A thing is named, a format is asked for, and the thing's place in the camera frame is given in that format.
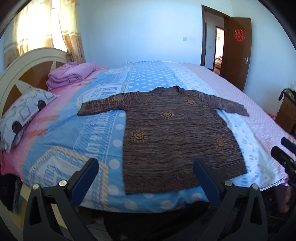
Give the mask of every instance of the red paper cutting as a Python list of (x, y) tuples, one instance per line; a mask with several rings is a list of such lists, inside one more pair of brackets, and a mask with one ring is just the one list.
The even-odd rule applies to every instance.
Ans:
[(240, 43), (245, 39), (245, 37), (244, 37), (243, 32), (242, 32), (241, 29), (238, 29), (238, 28), (237, 28), (237, 29), (235, 30), (234, 38), (235, 38), (235, 40), (236, 40), (237, 42), (240, 42)]

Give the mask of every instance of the white headboard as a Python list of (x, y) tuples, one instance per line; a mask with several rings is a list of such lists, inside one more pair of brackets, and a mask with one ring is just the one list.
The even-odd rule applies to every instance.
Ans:
[(67, 62), (66, 54), (62, 50), (45, 47), (29, 51), (13, 61), (0, 76), (0, 117), (28, 88), (33, 86), (46, 89), (44, 78), (51, 70), (56, 69), (57, 63), (60, 66)]

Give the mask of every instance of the window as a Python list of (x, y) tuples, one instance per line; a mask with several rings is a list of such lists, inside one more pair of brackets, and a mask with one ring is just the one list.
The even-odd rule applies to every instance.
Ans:
[(67, 47), (65, 45), (62, 32), (61, 32), (61, 27), (59, 24), (58, 9), (59, 9), (59, 0), (52, 0), (52, 16), (51, 16), (52, 39), (54, 43), (54, 48), (67, 52)]

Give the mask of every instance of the sun pattern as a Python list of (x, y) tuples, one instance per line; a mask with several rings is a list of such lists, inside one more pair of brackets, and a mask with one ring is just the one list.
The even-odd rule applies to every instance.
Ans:
[(111, 97), (112, 101), (118, 101), (118, 100), (122, 100), (121, 96), (113, 96)]
[(228, 143), (220, 135), (214, 137), (214, 142), (221, 150), (225, 150), (227, 148)]
[(228, 106), (233, 106), (233, 103), (232, 103), (231, 101), (227, 101), (226, 104), (227, 104)]
[(147, 133), (143, 131), (131, 131), (131, 139), (136, 142), (145, 142)]
[(164, 119), (171, 119), (174, 117), (174, 112), (171, 112), (171, 111), (164, 111), (164, 112), (161, 112), (160, 113), (160, 116)]
[(190, 105), (194, 105), (196, 103), (195, 100), (186, 100), (186, 102)]

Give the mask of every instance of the bed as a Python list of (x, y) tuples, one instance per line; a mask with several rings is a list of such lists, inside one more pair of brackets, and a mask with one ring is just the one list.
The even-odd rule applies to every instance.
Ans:
[[(63, 63), (65, 53), (50, 48), (34, 50), (15, 61), (0, 79), (0, 111), (4, 113), (27, 88), (46, 88), (44, 76)], [(29, 69), (45, 65), (42, 78), (34, 83), (20, 81)], [(195, 201), (206, 201), (201, 187), (161, 194), (124, 193), (122, 144), (125, 111), (109, 111), (78, 117), (81, 104), (130, 91), (150, 91), (158, 86), (178, 85), (243, 104), (250, 117), (217, 110), (233, 132), (247, 168), (247, 174), (232, 179), (237, 186), (252, 183), (265, 190), (285, 182), (286, 173), (270, 156), (272, 146), (280, 144), (284, 132), (256, 103), (225, 79), (205, 67), (167, 61), (144, 61), (98, 68), (83, 82), (52, 90), (59, 95), (30, 122), (19, 145), (3, 153), (2, 163), (14, 170), (29, 187), (56, 185), (70, 176), (90, 158), (99, 161), (99, 172), (82, 206), (122, 213), (161, 213), (182, 208)]]

